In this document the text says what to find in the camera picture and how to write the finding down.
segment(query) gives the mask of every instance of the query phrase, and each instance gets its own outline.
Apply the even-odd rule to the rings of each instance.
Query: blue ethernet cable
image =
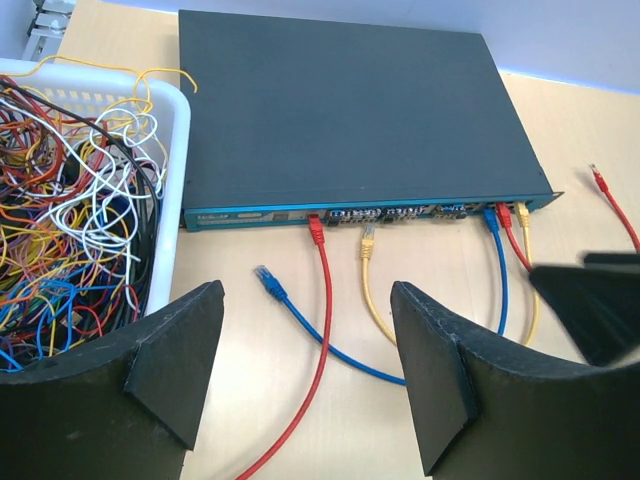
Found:
[[[274,277],[271,272],[265,267],[261,265],[255,269],[255,273],[262,282],[265,290],[276,300],[284,304],[285,307],[289,309],[294,318],[302,325],[302,327],[311,335],[316,342],[322,343],[322,335],[318,333],[316,329],[307,321],[306,318],[300,313],[300,311],[295,307],[295,305],[289,300],[289,296],[287,292],[284,290],[280,282]],[[346,353],[341,352],[333,345],[329,345],[329,352],[335,357],[342,360],[347,365],[352,366],[353,368],[360,370],[372,377],[379,378],[380,380],[384,380],[389,383],[395,383],[396,385],[406,385],[403,378],[394,377],[393,375],[389,375],[388,373],[381,372],[380,370],[376,370],[375,368],[371,368],[363,363],[358,362],[354,358],[350,357]]]
[[[507,261],[504,255],[504,247],[500,240],[500,226],[498,218],[493,208],[485,208],[482,210],[484,222],[489,231],[493,234],[496,242],[496,250],[498,251],[498,260],[500,262],[500,278],[502,280],[502,311],[500,312],[500,323],[498,324],[498,335],[504,335],[507,327],[507,313],[509,311],[509,279],[507,278]]]

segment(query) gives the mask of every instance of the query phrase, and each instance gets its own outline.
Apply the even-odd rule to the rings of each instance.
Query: table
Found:
[[[177,67],[177,16],[79,0],[60,53],[136,69]],[[173,83],[173,74],[158,74]],[[595,163],[640,226],[640,96],[503,73],[531,143],[554,189],[565,195],[532,216],[538,263],[574,263],[586,250],[631,250],[626,232],[593,184]],[[397,352],[368,317],[360,292],[359,228],[327,232],[333,270],[332,343],[364,363],[401,375]],[[401,254],[401,250],[410,252]],[[508,251],[511,309],[507,336],[520,339],[530,316],[526,279]],[[183,480],[228,479],[260,456],[306,394],[319,349],[272,300],[252,269],[267,265],[316,326],[323,320],[320,263],[306,228],[180,232],[172,298],[220,279],[226,290],[222,337],[196,449]],[[394,280],[408,280],[452,310],[495,329],[500,282],[494,244],[479,219],[378,228],[371,288],[389,323]],[[543,306],[533,348],[579,356]],[[423,478],[403,388],[337,361],[305,419],[259,479]]]

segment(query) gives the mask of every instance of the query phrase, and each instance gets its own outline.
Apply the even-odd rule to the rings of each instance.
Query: plugged-in cable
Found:
[[[252,477],[260,468],[262,468],[271,458],[282,448],[282,446],[289,439],[291,434],[294,432],[304,415],[309,410],[309,406],[313,401],[313,398],[318,391],[318,387],[320,386],[320,380],[322,379],[322,374],[324,373],[324,367],[327,364],[327,356],[329,355],[329,336],[331,334],[331,317],[333,314],[333,287],[331,285],[331,272],[329,270],[329,260],[327,259],[327,252],[324,248],[324,232],[322,228],[322,223],[320,218],[317,215],[312,215],[309,217],[309,231],[311,233],[311,238],[313,238],[313,243],[318,247],[318,253],[320,254],[320,261],[322,262],[322,271],[324,273],[324,282],[326,287],[326,309],[325,309],[325,320],[324,320],[324,338],[322,340],[322,347],[320,349],[320,358],[318,360],[318,367],[316,368],[316,373],[313,377],[313,381],[311,382],[311,387],[309,388],[309,392],[305,397],[302,405],[298,409],[298,412],[291,420],[289,426],[282,432],[280,437],[274,442],[274,444],[267,450],[256,462],[251,465],[244,473],[240,474],[236,480],[246,480]]]
[[[369,260],[371,260],[371,254],[373,253],[374,232],[375,227],[373,225],[367,225],[364,229],[364,234],[362,235],[362,243],[360,246],[360,258],[362,259],[362,292],[364,294],[364,300],[367,303],[369,313],[371,314],[371,318],[373,318],[373,321],[384,336],[387,337],[391,343],[396,345],[396,336],[384,320],[382,320],[378,309],[373,303],[371,290],[369,289]]]
[[[529,209],[523,202],[516,203],[516,218],[518,219],[518,223],[522,228],[522,236],[524,237],[524,253],[527,256],[527,261],[529,265],[533,265],[533,254],[531,253],[531,233],[529,231]],[[535,288],[533,290],[533,312],[531,317],[531,325],[529,327],[529,331],[527,332],[523,345],[529,346],[533,342],[536,337],[536,333],[538,332],[538,324],[540,322],[540,295],[536,292]]]
[[[262,282],[265,290],[273,298],[287,307],[287,309],[289,309],[291,314],[302,326],[302,328],[304,328],[307,333],[316,340],[316,342],[322,344],[322,335],[320,335],[320,333],[318,333],[318,331],[313,328],[313,326],[307,321],[307,319],[304,318],[304,315],[302,315],[302,313],[300,313],[300,311],[295,307],[295,305],[289,299],[289,295],[285,291],[284,287],[280,284],[278,279],[271,274],[267,267],[261,265],[255,269],[255,273]],[[380,370],[376,370],[375,368],[371,368],[368,365],[360,363],[346,353],[338,350],[331,344],[329,345],[329,353],[342,360],[347,365],[360,370],[367,375],[371,375],[372,377],[379,378],[380,380],[384,380],[389,383],[395,383],[396,385],[406,385],[403,378],[394,377],[393,375],[389,375],[388,373],[381,372]]]
[[[502,308],[500,312],[500,323],[498,324],[498,334],[504,335],[505,328],[507,327],[507,314],[509,312],[509,279],[507,277],[507,261],[504,256],[502,240],[500,240],[500,226],[498,225],[496,212],[492,208],[485,208],[482,210],[482,216],[487,228],[493,235],[493,239],[496,242],[496,250],[498,251],[500,278],[502,281]]]
[[[530,271],[531,262],[529,262],[524,256],[524,253],[522,253],[522,250],[520,249],[520,245],[518,245],[516,238],[513,236],[513,230],[511,229],[513,227],[513,222],[511,221],[511,210],[509,210],[509,207],[504,203],[496,203],[496,212],[498,214],[498,220],[500,220],[500,225],[502,225],[502,228],[507,232],[507,238],[509,239],[511,248],[513,248],[513,251],[524,268]]]
[[[613,208],[613,211],[616,212],[616,215],[622,222],[622,225],[624,225],[624,228],[627,230],[627,233],[629,234],[629,237],[631,237],[631,241],[633,242],[633,247],[636,249],[636,252],[640,253],[640,239],[638,239],[638,235],[636,234],[636,231],[633,229],[631,222],[629,221],[627,216],[624,214],[624,211],[622,210],[620,205],[618,205],[618,202],[616,202],[615,198],[613,198],[613,195],[609,191],[609,186],[607,185],[607,182],[605,182],[604,177],[598,171],[596,166],[591,164],[589,165],[589,167],[591,167],[591,172],[593,173],[593,179],[596,181],[598,188],[602,193],[604,193],[604,196],[607,197],[607,200],[609,201],[611,208]]]

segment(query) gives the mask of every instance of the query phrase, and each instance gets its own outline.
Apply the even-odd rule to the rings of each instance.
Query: basket of wires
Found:
[[[16,373],[168,302],[190,109],[147,72],[0,71],[0,369]]]

